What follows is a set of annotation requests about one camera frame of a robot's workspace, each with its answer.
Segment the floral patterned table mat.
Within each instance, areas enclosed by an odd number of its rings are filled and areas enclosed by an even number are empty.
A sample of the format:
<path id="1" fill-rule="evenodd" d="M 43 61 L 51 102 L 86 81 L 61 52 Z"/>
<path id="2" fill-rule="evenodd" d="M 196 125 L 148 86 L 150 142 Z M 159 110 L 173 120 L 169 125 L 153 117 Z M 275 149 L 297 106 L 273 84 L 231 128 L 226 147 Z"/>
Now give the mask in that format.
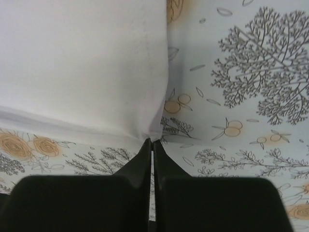
<path id="1" fill-rule="evenodd" d="M 309 3 L 165 0 L 168 85 L 151 140 L 193 177 L 255 177 L 277 189 L 292 232 L 309 229 Z M 33 175 L 112 175 L 147 140 L 99 144 L 0 126 L 0 208 Z"/>

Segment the white t shirt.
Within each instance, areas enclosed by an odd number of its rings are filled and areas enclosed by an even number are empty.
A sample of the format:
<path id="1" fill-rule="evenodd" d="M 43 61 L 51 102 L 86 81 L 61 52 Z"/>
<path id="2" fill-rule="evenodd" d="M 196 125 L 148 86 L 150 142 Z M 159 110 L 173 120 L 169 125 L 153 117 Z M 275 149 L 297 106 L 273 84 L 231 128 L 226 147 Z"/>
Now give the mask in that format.
<path id="1" fill-rule="evenodd" d="M 80 143 L 160 138 L 164 0 L 3 0 L 0 125 Z"/>

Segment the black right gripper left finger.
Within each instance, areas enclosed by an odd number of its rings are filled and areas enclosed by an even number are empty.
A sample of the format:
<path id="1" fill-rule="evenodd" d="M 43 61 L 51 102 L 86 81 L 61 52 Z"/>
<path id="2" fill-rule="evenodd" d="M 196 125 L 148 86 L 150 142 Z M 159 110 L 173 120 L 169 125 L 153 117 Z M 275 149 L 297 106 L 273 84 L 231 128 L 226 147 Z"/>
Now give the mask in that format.
<path id="1" fill-rule="evenodd" d="M 33 175 L 0 210 L 3 232 L 146 232 L 152 143 L 112 175 Z"/>

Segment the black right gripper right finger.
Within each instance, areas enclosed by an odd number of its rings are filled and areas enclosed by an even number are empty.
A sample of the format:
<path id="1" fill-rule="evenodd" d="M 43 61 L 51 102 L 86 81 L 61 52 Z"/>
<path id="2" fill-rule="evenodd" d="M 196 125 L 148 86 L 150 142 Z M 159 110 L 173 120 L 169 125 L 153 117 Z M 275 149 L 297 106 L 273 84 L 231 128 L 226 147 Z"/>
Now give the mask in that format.
<path id="1" fill-rule="evenodd" d="M 159 232 L 290 232 L 275 186 L 255 177 L 193 177 L 153 144 Z"/>

